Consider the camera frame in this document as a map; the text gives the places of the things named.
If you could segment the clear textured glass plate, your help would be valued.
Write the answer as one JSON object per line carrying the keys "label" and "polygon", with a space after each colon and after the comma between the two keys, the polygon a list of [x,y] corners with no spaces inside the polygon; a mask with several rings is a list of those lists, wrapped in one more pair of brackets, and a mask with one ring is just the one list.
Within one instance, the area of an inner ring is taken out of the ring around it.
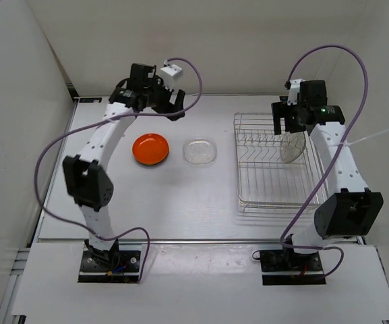
{"label": "clear textured glass plate", "polygon": [[306,139],[303,132],[286,133],[281,138],[280,158],[284,163],[292,163],[305,150]]}

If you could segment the orange plate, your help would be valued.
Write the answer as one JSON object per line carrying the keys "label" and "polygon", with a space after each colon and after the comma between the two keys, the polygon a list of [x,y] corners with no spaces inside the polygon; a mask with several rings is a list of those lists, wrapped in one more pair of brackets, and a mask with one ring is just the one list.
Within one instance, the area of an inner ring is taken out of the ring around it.
{"label": "orange plate", "polygon": [[165,137],[156,133],[147,133],[137,138],[132,146],[134,159],[147,166],[158,165],[163,162],[170,152]]}

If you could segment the black plate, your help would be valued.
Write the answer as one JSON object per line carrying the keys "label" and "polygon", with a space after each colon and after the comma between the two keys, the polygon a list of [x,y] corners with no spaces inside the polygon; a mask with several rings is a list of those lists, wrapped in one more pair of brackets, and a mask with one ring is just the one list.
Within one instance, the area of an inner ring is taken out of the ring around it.
{"label": "black plate", "polygon": [[163,164],[168,157],[169,153],[166,155],[142,155],[138,160],[138,163],[145,167],[156,167]]}

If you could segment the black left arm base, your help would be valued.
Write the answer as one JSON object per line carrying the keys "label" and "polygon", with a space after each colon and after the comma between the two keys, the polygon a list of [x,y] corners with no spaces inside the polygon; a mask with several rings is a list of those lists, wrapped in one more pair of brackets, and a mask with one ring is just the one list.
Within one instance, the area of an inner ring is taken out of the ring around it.
{"label": "black left arm base", "polygon": [[115,242],[110,250],[97,250],[84,240],[78,272],[79,283],[136,284],[140,277],[140,250],[120,250]]}

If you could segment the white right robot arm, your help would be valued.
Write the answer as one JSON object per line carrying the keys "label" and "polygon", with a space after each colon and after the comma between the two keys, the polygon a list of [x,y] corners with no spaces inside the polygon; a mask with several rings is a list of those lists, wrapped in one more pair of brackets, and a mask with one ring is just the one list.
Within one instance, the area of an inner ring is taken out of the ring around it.
{"label": "white right robot arm", "polygon": [[282,264],[296,270],[306,255],[327,245],[369,233],[384,204],[362,178],[351,149],[345,144],[345,118],[337,105],[327,103],[323,80],[294,79],[286,83],[288,99],[272,104],[274,131],[307,134],[322,165],[328,198],[318,207],[305,230],[286,234]]}

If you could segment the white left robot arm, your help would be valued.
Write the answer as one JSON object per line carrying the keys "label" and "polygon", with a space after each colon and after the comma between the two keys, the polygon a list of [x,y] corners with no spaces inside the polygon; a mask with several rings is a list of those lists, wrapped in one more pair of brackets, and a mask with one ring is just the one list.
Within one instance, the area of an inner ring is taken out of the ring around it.
{"label": "white left robot arm", "polygon": [[109,161],[125,131],[135,121],[136,113],[150,107],[171,121],[184,117],[184,91],[178,90],[176,99],[171,100],[174,85],[182,75],[181,67],[168,62],[162,68],[132,64],[129,78],[120,81],[109,97],[104,125],[95,129],[77,155],[63,160],[67,192],[92,230],[86,245],[97,252],[96,262],[105,270],[114,269],[120,261],[118,251],[112,249],[116,239],[108,208],[114,191],[107,175]]}

